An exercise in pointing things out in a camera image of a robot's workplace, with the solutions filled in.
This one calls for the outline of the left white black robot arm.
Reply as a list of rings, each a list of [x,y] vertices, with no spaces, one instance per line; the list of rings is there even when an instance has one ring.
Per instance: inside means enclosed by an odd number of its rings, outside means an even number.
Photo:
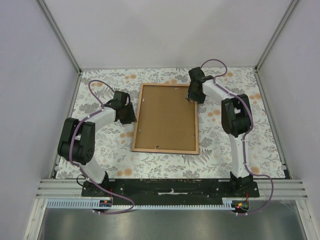
[[[136,121],[130,95],[115,91],[113,99],[84,119],[69,117],[64,121],[57,153],[94,183],[92,189],[97,195],[106,196],[110,192],[110,184],[105,181],[107,173],[94,158],[96,132],[111,123],[127,125]]]

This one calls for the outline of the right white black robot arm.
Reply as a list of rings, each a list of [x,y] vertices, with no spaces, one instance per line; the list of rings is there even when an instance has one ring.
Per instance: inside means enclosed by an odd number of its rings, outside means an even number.
[[[190,84],[186,99],[203,104],[207,97],[221,106],[221,125],[231,146],[231,172],[229,191],[235,197],[242,196],[253,176],[246,169],[245,136],[253,128],[253,117],[246,94],[236,95],[216,83],[214,76],[206,76],[200,67],[188,71]]]

